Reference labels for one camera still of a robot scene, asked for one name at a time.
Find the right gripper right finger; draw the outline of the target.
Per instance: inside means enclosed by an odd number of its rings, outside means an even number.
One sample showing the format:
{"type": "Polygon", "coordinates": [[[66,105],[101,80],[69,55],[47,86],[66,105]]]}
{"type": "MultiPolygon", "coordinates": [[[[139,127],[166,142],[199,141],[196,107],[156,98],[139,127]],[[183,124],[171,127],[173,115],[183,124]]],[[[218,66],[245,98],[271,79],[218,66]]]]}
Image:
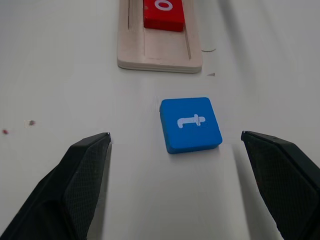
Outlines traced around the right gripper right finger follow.
{"type": "Polygon", "coordinates": [[[253,131],[244,142],[259,193],[285,240],[320,238],[320,169],[294,143],[253,131]]]}

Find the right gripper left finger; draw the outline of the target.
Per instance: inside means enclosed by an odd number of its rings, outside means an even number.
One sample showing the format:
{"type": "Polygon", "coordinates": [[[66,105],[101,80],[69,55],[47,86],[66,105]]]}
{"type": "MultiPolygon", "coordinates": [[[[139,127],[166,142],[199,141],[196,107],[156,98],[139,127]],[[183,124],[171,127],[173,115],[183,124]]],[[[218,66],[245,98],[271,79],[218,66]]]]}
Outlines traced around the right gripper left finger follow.
{"type": "Polygon", "coordinates": [[[2,240],[85,240],[99,200],[111,135],[71,145],[39,181],[1,235],[2,240]]]}

